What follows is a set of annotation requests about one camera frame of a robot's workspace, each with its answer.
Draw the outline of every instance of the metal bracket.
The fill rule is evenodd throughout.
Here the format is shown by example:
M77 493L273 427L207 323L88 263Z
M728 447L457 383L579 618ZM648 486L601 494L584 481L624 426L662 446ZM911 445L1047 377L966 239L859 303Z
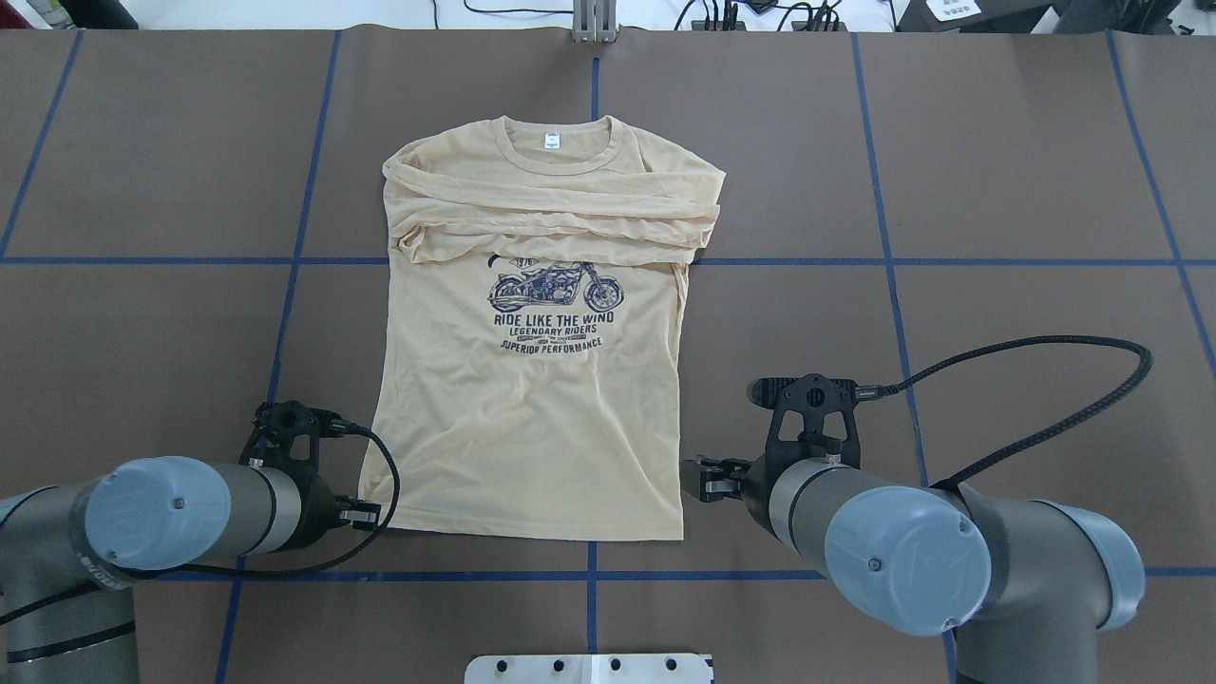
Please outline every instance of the metal bracket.
M713 684L714 657L704 654L480 656L465 684Z
M617 0L574 0L575 43L617 40Z

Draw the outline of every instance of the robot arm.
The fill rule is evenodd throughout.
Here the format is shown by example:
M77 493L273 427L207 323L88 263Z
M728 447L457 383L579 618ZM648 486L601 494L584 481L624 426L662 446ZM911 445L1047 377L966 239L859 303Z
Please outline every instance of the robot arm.
M140 579L303 548L345 525L375 534L379 506L334 497L317 476L319 441L362 428L295 402L264 404L254 425L240 465L139 459L0 501L13 684L137 683L130 587ZM309 438L306 459L292 458L295 437Z
M765 379L754 403L773 410L755 461L685 461L685 490L742 499L767 532L831 579L866 615L900 632L953 630L961 684L1096 684L1097 633L1127 623L1144 566L1105 517L1051 501L893 484L860 469L852 420L873 388L820 375ZM801 414L796 442L782 421ZM843 413L848 434L823 434Z

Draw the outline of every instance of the brown table surface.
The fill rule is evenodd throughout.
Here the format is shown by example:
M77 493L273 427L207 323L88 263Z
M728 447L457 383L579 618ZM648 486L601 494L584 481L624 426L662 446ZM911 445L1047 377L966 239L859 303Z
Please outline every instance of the brown table surface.
M0 498L235 460L268 394L370 421L381 161L503 113L613 114L727 172L685 321L687 458L759 454L758 376L893 382L1045 333L1150 347L1128 399L974 483L1136 539L1148 594L1100 638L1104 682L1205 680L1216 72L1171 67L1214 58L1212 39L1103 34L0 33ZM1051 347L961 366L858 410L865 466L941 477L1132 365ZM332 444L326 478L353 490L361 454ZM482 654L692 650L724 683L948 680L948 641L867 618L737 503L686 520L681 544L395 532L323 581L148 583L143 677L458 683Z

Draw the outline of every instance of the shirt hem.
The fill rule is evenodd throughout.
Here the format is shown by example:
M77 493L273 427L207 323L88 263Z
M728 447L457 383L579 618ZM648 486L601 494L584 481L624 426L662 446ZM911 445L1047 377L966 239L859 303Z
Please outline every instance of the shirt hem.
M398 506L389 527L444 532L449 534L482 534L489 537L520 537L527 539L559 539L565 542L682 542L683 521L599 523L546 523L536 521L483 520L447 516Z

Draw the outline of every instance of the white mounting plate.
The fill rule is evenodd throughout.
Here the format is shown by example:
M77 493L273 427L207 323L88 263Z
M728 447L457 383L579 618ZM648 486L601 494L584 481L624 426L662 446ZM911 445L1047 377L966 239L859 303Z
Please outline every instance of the white mounting plate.
M465 684L714 684L713 662L699 654L480 656Z

